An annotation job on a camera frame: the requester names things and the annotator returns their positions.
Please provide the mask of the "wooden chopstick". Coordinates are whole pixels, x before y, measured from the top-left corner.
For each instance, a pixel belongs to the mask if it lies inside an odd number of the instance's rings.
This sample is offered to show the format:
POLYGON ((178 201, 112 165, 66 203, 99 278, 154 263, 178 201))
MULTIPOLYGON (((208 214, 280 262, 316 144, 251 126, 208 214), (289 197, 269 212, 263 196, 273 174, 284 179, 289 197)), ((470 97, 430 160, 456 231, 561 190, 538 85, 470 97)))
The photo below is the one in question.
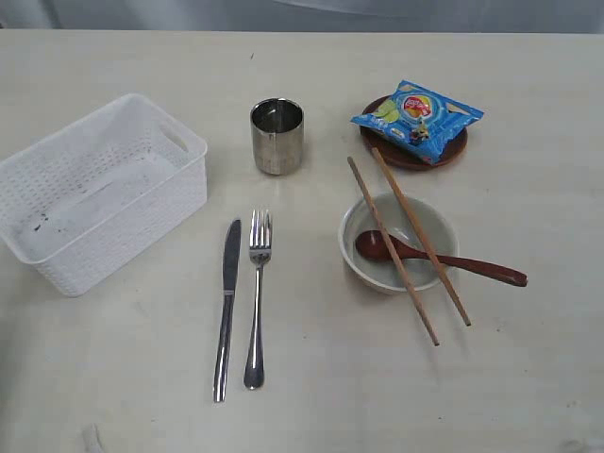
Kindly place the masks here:
POLYGON ((401 208, 406 212, 407 216, 409 217, 411 226, 413 227, 422 246, 424 246, 424 249, 425 249, 426 253, 428 254, 430 261, 434 265, 435 270, 437 271, 440 280, 443 282, 443 284, 444 284, 450 298, 452 299, 456 309, 458 310, 463 322, 465 323, 465 325, 467 327, 470 327, 472 325, 472 323, 466 312, 466 309, 463 306, 463 304, 459 298, 459 295, 457 294, 457 291, 454 289, 454 286, 451 283, 451 281, 446 273, 444 265, 437 258, 436 253, 433 249, 432 243, 429 240, 428 236, 426 235, 423 227, 421 226, 421 223, 419 222, 414 210, 412 209, 411 203, 409 202, 407 196, 401 191, 392 172, 389 170, 386 162, 384 161, 383 157, 380 155, 378 149, 376 147, 373 147, 371 149, 371 152, 372 152, 373 157, 376 159, 377 164, 379 165, 382 173, 385 175, 386 179, 388 180, 401 208))
POLYGON ((428 336, 431 339, 433 345, 434 346, 438 346, 440 344, 440 342, 439 342, 438 337, 437 337, 437 335, 436 335, 436 333, 434 331, 434 328, 433 328, 431 322, 428 319, 427 313, 426 313, 425 308, 424 308, 424 306, 423 306, 423 304, 422 304, 422 302, 421 302, 421 300, 420 300, 420 298, 419 298, 419 296, 417 294, 417 291, 415 291, 413 285, 411 284, 411 280, 409 278, 409 274, 408 274, 407 270, 405 269, 405 267, 404 267, 404 265, 402 263, 402 260, 397 255, 397 252, 396 252, 396 249, 394 247, 394 244, 393 244, 392 240, 390 239, 389 233, 387 232, 385 226, 382 223, 381 216, 380 216, 380 214, 378 212, 378 209, 377 209, 377 207, 375 205, 375 202, 374 202, 371 194, 369 193, 369 191, 368 191, 368 189, 367 189, 367 187, 366 187, 366 185, 365 185, 365 183, 363 181, 361 173, 360 173, 360 171, 359 171, 359 169, 358 169, 358 167, 357 167, 357 165, 356 165, 356 163, 355 163, 355 161, 354 161, 354 159, 352 157, 348 156, 346 158, 346 160, 347 160, 348 165, 350 166, 350 169, 351 169, 351 171, 353 173, 354 178, 356 179, 356 181, 357 181, 357 183, 358 183, 358 185, 359 185, 359 187, 361 189, 361 192, 362 192, 365 204, 367 205, 367 208, 371 212, 371 215, 372 215, 372 217, 373 217, 373 219, 374 219, 374 221, 375 221, 375 223, 377 225, 377 228, 378 228, 378 230, 380 232, 380 235, 382 237, 382 241, 386 245, 386 248, 387 248, 387 250, 389 252, 389 255, 390 255, 390 257, 391 257, 391 259, 392 259, 392 261, 393 261, 393 263, 395 265, 395 268, 396 268, 399 276, 401 277, 402 282, 403 282, 405 288, 407 289, 407 293, 411 297, 411 301, 412 301, 413 305, 415 306, 415 309, 418 312, 418 314, 419 314, 419 316, 421 318, 421 321, 423 322, 424 327, 426 328, 426 330, 428 332, 428 336))

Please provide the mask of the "white speckled bowl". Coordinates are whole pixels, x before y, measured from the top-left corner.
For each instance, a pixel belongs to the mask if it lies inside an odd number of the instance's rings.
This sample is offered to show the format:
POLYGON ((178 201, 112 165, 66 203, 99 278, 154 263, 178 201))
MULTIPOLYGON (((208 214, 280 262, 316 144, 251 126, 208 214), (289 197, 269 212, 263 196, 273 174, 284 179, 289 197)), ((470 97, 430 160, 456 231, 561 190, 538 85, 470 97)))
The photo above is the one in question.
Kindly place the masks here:
MULTIPOLYGON (((442 255, 457 256, 459 241, 443 215, 420 199, 409 197, 408 200, 435 251, 442 255)), ((423 248, 407 214, 400 208, 393 193, 378 194, 374 197, 374 202, 390 234, 413 248, 423 248)), ((345 213, 339 228, 338 239, 344 263, 368 287, 384 294, 404 293, 406 288, 390 260, 387 262, 371 261, 362 257, 356 249, 357 237, 362 232, 376 227, 375 220, 364 199, 360 198, 345 213)), ((436 271, 427 260, 404 260, 403 265, 416 291, 425 290, 440 283, 436 271)))

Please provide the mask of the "silver foil packet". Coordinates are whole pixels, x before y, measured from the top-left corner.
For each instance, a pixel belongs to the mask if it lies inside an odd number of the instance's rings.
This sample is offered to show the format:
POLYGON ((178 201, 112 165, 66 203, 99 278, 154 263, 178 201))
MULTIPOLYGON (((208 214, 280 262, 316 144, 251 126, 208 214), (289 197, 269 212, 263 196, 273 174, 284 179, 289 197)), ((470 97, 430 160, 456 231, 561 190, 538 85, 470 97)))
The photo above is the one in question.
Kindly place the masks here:
POLYGON ((285 176, 301 165, 304 149, 304 111, 286 98, 268 98, 250 111, 252 149, 257 168, 271 176, 285 176))

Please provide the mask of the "white perforated plastic basket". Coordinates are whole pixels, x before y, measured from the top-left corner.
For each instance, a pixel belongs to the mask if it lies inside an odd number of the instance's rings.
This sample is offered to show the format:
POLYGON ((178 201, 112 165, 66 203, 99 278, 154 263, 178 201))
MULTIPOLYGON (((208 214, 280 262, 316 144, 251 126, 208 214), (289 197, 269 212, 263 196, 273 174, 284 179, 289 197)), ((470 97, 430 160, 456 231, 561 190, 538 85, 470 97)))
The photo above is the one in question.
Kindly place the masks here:
POLYGON ((207 142, 129 93, 1 163, 1 237, 79 296, 207 201, 207 142))

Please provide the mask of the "red-brown wooden spoon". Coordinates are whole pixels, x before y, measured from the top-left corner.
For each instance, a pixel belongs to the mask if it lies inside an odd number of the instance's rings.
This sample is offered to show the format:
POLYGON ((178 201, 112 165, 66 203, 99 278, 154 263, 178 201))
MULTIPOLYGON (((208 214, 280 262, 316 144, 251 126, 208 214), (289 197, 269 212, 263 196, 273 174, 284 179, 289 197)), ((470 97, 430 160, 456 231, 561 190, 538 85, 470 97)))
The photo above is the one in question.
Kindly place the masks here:
MULTIPOLYGON (((415 249, 399 241, 393 235, 390 236, 390 239, 393 242, 398 257, 402 260, 429 260, 427 252, 415 249)), ((378 230, 362 232, 355 240, 355 246, 357 251, 368 260, 384 262, 392 259, 386 243, 383 241, 381 233, 378 230)), ((437 259, 440 263, 449 267, 456 267, 512 286, 526 287, 528 285, 528 277, 512 268, 482 260, 471 260, 446 255, 438 255, 437 259)))

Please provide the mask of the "silver table knife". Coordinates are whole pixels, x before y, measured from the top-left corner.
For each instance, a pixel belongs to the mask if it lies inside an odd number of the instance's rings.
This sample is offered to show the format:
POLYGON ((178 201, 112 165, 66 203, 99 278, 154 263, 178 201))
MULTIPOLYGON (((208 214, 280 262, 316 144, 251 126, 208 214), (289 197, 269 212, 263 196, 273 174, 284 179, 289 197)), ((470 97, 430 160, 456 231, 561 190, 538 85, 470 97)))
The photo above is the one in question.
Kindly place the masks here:
POLYGON ((241 236, 242 222, 236 218, 228 228, 223 253, 223 310, 213 377, 214 403, 221 403, 226 399, 232 314, 239 269, 241 236))

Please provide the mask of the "silver metal fork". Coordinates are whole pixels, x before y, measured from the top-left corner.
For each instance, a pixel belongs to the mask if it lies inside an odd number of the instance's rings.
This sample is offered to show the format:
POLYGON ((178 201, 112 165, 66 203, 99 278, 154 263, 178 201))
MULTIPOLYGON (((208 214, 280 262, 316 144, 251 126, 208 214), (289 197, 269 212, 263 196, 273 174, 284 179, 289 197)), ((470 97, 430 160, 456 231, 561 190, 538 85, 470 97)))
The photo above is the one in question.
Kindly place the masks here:
POLYGON ((257 390, 264 384, 261 305, 264 266, 272 257, 272 221, 268 210, 253 210, 249 234, 249 258, 255 266, 255 298, 250 342, 243 384, 257 390))

